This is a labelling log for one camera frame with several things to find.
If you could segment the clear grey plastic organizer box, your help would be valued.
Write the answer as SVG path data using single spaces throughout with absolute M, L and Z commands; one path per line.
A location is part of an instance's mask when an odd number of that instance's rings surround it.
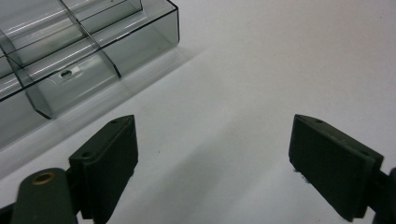
M 172 0 L 0 0 L 0 148 L 179 39 Z

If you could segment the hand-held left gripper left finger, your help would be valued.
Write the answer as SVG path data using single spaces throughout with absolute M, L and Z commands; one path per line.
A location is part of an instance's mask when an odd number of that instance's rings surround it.
M 75 210 L 95 224 L 106 224 L 137 163 L 134 116 L 111 120 L 69 157 Z

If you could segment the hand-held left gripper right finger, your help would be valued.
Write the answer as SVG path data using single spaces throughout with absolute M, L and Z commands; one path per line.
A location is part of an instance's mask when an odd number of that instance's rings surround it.
M 290 163 L 345 220 L 362 218 L 384 157 L 327 122 L 296 115 Z

